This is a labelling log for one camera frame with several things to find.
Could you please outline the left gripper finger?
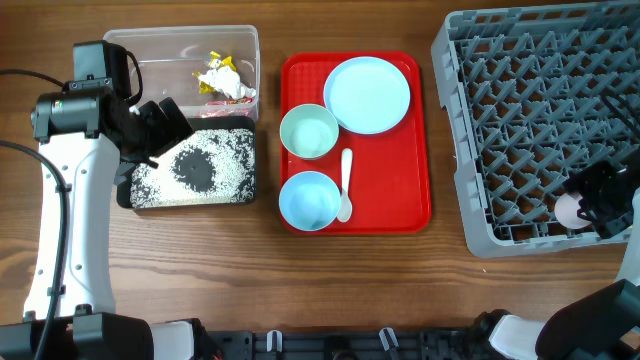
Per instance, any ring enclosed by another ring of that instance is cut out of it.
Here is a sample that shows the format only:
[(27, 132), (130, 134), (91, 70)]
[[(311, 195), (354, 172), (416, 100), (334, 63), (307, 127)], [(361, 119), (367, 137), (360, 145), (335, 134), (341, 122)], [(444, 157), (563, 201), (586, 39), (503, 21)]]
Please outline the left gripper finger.
[(162, 138), (167, 144), (175, 145), (194, 133), (191, 124), (171, 97), (162, 100), (159, 106), (165, 116)]
[(175, 131), (164, 102), (149, 101), (139, 108), (144, 125), (143, 145), (150, 156), (159, 156), (175, 142)]

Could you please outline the red snack wrapper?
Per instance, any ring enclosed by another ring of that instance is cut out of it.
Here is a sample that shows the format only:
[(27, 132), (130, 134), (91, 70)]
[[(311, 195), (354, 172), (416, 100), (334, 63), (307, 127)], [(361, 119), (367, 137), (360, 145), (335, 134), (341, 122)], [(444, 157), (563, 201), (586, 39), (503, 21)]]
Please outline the red snack wrapper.
[(241, 104), (249, 104), (254, 102), (254, 98), (241, 98), (241, 99), (237, 99), (237, 100), (216, 100), (216, 101), (210, 101), (207, 102), (205, 104), (205, 106), (230, 106), (230, 105), (241, 105)]

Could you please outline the white tissue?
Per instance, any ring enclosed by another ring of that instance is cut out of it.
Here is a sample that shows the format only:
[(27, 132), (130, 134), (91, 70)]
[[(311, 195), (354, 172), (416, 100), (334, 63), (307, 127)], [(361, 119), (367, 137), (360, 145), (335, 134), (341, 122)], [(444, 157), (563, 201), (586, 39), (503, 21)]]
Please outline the white tissue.
[(206, 85), (214, 91), (224, 94), (233, 100), (242, 98), (254, 98), (257, 94), (254, 88), (250, 88), (241, 82), (237, 72), (229, 66), (219, 69), (210, 69), (205, 74), (197, 76), (201, 85)]

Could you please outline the yellow snack wrapper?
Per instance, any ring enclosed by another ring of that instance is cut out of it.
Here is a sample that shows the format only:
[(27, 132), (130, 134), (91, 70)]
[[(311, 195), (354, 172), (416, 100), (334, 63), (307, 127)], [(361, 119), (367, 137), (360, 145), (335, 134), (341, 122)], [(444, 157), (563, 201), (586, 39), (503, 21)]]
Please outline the yellow snack wrapper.
[[(217, 73), (219, 70), (233, 73), (237, 72), (231, 56), (222, 58), (222, 56), (215, 51), (211, 51), (210, 56), (211, 59), (206, 63), (208, 70), (204, 74), (204, 76), (207, 76), (207, 74), (211, 71)], [(217, 89), (213, 85), (209, 84), (205, 80), (201, 80), (201, 77), (203, 76), (201, 72), (193, 72), (192, 75), (198, 79), (198, 89), (200, 94), (215, 93), (217, 91)]]

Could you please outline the pale green bowl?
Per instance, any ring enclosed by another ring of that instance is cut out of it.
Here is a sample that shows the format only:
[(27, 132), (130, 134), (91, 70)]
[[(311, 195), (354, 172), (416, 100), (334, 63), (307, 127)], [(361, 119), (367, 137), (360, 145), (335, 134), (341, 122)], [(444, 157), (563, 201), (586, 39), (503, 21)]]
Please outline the pale green bowl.
[(279, 136), (291, 154), (305, 160), (326, 155), (337, 143), (339, 125), (334, 115), (318, 104), (301, 104), (281, 120)]

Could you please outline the light blue bowl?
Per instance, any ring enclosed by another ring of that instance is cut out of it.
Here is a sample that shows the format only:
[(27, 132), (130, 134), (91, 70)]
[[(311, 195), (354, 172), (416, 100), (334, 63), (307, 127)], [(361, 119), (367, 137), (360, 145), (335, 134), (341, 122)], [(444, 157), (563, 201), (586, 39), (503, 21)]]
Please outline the light blue bowl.
[(304, 171), (284, 183), (278, 205), (290, 226), (303, 232), (315, 232), (334, 222), (341, 205), (341, 193), (327, 175)]

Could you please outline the white plastic spoon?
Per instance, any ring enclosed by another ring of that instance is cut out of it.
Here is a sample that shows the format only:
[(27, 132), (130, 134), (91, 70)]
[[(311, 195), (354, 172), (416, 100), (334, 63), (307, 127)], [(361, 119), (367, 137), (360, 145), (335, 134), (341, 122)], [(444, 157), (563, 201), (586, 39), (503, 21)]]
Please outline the white plastic spoon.
[(337, 220), (346, 223), (352, 215), (353, 205), (349, 197), (349, 185), (353, 163), (353, 151), (345, 148), (341, 154), (341, 204)]

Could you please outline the light blue plate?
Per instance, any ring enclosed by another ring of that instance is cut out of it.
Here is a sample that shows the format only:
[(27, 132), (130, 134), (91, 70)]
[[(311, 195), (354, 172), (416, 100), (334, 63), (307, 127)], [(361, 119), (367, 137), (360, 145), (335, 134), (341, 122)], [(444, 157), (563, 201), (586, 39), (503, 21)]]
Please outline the light blue plate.
[(391, 62), (361, 56), (337, 65), (327, 77), (325, 107), (346, 130), (374, 135), (398, 125), (409, 110), (408, 80)]

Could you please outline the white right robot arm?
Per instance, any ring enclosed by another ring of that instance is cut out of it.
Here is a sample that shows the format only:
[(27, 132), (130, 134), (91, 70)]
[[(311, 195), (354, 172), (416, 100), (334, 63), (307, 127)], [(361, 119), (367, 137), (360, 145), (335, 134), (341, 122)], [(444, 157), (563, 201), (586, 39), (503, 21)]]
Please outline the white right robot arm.
[(493, 359), (637, 359), (622, 337), (639, 328), (639, 152), (618, 169), (597, 162), (564, 182), (555, 216), (568, 229), (592, 226), (604, 239), (630, 232), (613, 284), (556, 312), (545, 322), (504, 310), (482, 313), (467, 330), (468, 357)]

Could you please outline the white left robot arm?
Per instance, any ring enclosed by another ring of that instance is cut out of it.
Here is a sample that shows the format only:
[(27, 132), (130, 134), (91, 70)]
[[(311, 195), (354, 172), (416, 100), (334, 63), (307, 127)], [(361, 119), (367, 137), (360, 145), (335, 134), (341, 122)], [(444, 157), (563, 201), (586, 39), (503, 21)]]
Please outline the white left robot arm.
[(1, 329), (6, 359), (150, 359), (150, 325), (115, 311), (110, 199), (117, 180), (193, 130), (177, 104), (143, 102), (135, 56), (104, 40), (73, 49), (74, 77), (31, 113), (42, 167), (36, 271), (22, 319)]

